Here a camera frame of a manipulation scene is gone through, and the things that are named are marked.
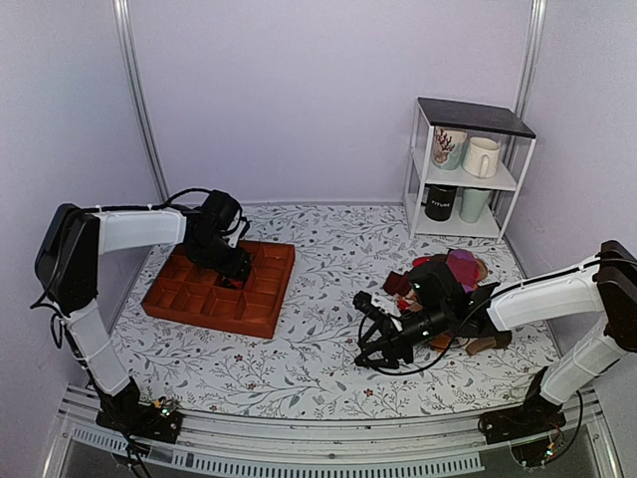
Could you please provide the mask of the brown wooden compartment tray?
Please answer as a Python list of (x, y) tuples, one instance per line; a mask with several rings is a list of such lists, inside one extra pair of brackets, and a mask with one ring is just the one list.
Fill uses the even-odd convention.
[(292, 244), (242, 241), (252, 255), (243, 290), (218, 287), (217, 272), (194, 265), (177, 246), (146, 293), (147, 315), (176, 323), (270, 339), (292, 275)]

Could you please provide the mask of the black red orange argyle sock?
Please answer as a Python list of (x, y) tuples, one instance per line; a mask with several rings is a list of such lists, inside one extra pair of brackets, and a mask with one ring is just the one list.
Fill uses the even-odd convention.
[(245, 282), (237, 279), (232, 279), (228, 277), (219, 277), (218, 287), (223, 287), (231, 290), (243, 290), (245, 286)]

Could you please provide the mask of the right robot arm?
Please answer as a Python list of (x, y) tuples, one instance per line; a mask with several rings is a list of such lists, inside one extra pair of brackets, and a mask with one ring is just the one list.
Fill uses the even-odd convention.
[(442, 261), (427, 261), (406, 275), (420, 305), (400, 312), (366, 292), (354, 307), (371, 322), (359, 332), (354, 362), (388, 375), (413, 361), (413, 350), (442, 334), (477, 339), (517, 327), (581, 313), (597, 313), (596, 325), (558, 362), (537, 376), (532, 397), (515, 413), (515, 426), (535, 434), (581, 387), (636, 350), (636, 259), (619, 242), (568, 268), (512, 285), (463, 288)]

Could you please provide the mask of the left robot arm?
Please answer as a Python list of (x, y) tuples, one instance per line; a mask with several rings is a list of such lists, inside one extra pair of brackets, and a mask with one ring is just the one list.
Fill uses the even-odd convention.
[(206, 190), (194, 207), (174, 197), (161, 204), (58, 207), (35, 261), (42, 295), (33, 309), (53, 313), (57, 344), (67, 342), (94, 387), (115, 396), (108, 413), (127, 432), (147, 424), (147, 410), (128, 394), (131, 378), (119, 360), (98, 305), (102, 255), (155, 245), (180, 246), (188, 260), (225, 278), (244, 282), (251, 256), (238, 242), (250, 227), (239, 202), (226, 192)]

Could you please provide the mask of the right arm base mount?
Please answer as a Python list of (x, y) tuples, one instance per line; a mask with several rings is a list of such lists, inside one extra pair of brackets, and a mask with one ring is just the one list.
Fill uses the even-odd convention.
[(522, 404), (483, 413), (478, 429), (488, 444), (501, 443), (547, 433), (544, 440), (516, 445), (513, 455), (526, 468), (536, 468), (554, 460), (558, 448), (564, 443), (561, 427), (566, 420), (562, 405), (556, 405), (540, 395), (540, 385), (547, 368), (542, 368), (532, 379)]

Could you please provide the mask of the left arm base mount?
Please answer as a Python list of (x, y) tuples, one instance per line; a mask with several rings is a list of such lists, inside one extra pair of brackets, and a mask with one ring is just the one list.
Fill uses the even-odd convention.
[(96, 424), (118, 431), (124, 437), (141, 437), (175, 444), (180, 434), (183, 414), (174, 398), (161, 396), (150, 403), (140, 400), (140, 390), (131, 378), (115, 395), (95, 385), (100, 400)]

